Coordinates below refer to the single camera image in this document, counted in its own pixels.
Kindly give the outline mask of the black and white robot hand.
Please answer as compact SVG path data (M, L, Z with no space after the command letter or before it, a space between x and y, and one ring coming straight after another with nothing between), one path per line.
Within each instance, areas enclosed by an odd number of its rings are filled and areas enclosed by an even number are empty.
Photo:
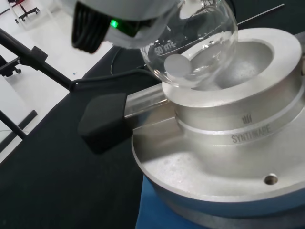
M71 43L94 53L102 42L139 49L157 40L181 0L74 0Z

